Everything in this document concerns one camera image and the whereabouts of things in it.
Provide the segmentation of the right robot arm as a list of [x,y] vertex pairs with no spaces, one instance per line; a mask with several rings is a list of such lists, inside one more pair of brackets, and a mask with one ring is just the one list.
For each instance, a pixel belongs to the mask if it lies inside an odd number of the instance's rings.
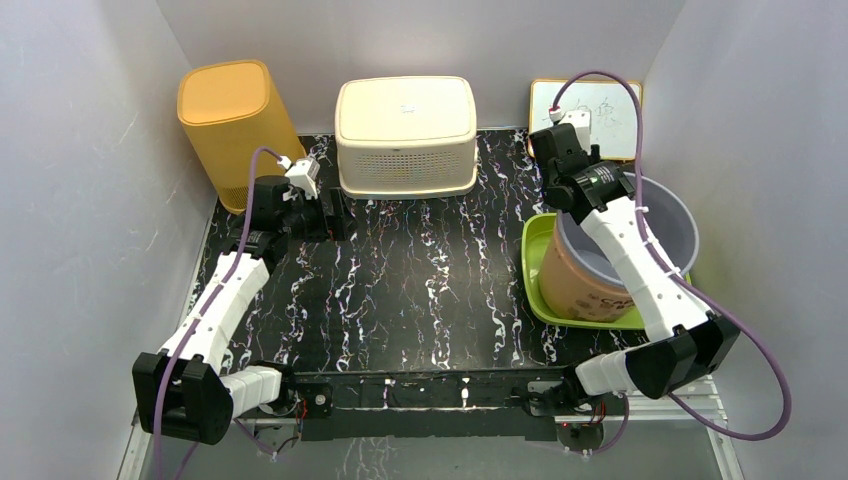
[[542,198],[566,213],[611,263],[642,317],[648,343],[598,355],[574,369],[565,405],[590,413],[604,394],[639,391],[659,399],[718,369],[739,337],[729,319],[689,292],[648,226],[643,183],[584,150],[575,127],[560,123],[530,134]]

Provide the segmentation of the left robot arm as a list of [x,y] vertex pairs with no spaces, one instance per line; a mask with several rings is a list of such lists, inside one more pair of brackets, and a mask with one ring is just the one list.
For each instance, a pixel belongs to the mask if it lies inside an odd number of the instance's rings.
[[252,204],[235,221],[190,313],[158,352],[142,353],[134,362],[143,430],[214,445],[234,419],[261,405],[275,416],[293,412],[299,391],[292,367],[258,361],[224,375],[224,354],[290,242],[346,241],[356,228],[339,187],[310,198],[286,177],[256,179]]

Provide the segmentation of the orange mesh basket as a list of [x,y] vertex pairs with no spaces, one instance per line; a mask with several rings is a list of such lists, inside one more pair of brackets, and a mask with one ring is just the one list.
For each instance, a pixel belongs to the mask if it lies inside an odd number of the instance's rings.
[[259,147],[306,156],[268,67],[240,60],[194,69],[182,79],[177,117],[228,212],[247,206],[251,159]]

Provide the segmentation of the cream perforated basket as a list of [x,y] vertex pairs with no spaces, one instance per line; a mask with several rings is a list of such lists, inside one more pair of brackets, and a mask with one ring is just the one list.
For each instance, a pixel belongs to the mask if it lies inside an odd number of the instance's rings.
[[349,81],[338,93],[334,136],[339,184],[351,198],[445,198],[476,185],[476,105],[461,77]]

